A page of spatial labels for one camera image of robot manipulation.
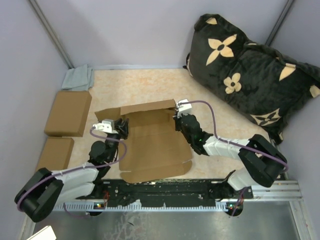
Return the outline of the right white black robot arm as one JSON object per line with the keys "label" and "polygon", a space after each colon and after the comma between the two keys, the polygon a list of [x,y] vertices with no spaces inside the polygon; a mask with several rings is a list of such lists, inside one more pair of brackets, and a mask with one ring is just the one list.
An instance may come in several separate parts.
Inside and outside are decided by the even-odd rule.
{"label": "right white black robot arm", "polygon": [[234,198],[252,186],[269,188],[288,169],[286,158],[262,135],[249,139],[223,139],[204,131],[192,114],[173,116],[175,130],[181,132],[198,155],[222,156],[239,160],[244,167],[231,171],[212,191],[216,200]]}

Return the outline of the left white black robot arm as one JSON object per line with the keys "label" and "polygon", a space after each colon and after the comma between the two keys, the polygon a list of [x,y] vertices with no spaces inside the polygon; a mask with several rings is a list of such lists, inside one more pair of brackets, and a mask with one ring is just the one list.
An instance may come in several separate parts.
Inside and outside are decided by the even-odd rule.
{"label": "left white black robot arm", "polygon": [[92,144],[87,162],[63,170],[40,168],[15,196],[17,210],[34,223],[44,220],[56,206],[68,201],[89,195],[97,199],[103,195],[101,179],[125,157],[119,154],[119,146],[127,149],[124,141],[129,136],[129,119],[104,119],[89,132],[98,140]]}

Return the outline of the brown cardboard box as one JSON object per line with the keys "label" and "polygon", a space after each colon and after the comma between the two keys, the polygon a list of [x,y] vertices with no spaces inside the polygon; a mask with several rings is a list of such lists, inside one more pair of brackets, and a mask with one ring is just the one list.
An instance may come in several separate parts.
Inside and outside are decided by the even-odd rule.
{"label": "brown cardboard box", "polygon": [[98,121],[128,119],[128,137],[119,145],[120,177],[127,183],[182,176],[192,168],[192,149],[175,130],[175,107],[169,99],[95,112]]}

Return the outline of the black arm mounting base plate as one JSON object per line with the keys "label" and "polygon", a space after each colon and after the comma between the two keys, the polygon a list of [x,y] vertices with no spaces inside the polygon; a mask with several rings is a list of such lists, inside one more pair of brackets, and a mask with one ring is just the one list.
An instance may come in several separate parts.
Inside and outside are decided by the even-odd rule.
{"label": "black arm mounting base plate", "polygon": [[107,200],[108,207],[128,206],[139,200],[143,207],[214,207],[216,201],[237,200],[235,191],[222,179],[163,179],[127,183],[122,179],[102,180],[88,196],[79,200]]}

